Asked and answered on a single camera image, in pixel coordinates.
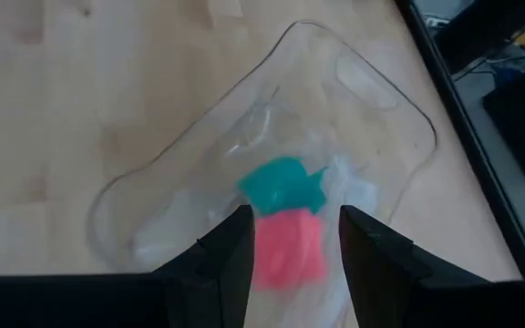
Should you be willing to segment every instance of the teal cloth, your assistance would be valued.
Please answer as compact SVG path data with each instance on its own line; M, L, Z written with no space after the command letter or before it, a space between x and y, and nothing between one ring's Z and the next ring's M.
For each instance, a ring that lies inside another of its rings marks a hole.
M301 160L281 157L246 175L238 187L262 215L301 208L316 214L327 201L321 190L325 169L307 176Z

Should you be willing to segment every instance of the clear plastic container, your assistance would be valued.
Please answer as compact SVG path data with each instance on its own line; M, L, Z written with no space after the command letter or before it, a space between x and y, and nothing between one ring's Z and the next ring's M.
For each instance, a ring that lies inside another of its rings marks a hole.
M98 194L91 246L116 272L151 271L248 203L237 183L249 172L281 156L302 159L308 172L327 168L320 215L328 277L289 291L253 289L245 326L330 327L349 297L339 206L390 222L435 148L429 120L396 87L330 30L297 22L157 158Z

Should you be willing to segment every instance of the wooden desk surface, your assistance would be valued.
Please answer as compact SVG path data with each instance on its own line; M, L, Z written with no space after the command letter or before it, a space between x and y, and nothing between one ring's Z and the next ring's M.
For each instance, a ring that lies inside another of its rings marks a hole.
M437 127L439 152L393 228L485 278L519 278L390 0L0 0L0 273L103 272L84 234L94 194L171 142L300 18L339 31Z

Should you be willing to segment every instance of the wooden table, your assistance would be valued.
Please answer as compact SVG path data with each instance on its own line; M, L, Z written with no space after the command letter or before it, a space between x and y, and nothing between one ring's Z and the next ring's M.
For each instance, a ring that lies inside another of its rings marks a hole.
M0 0L0 274L103 272L84 220L294 20L339 31L431 116L434 162L393 228L494 280L520 274L392 1Z

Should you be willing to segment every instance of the pink cloth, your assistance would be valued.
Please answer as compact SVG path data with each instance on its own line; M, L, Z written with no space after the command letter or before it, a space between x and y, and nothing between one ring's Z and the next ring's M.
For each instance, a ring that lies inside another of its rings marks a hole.
M309 210L283 210L257 219L255 233L253 278L258 289L284 290L327 276L324 222Z

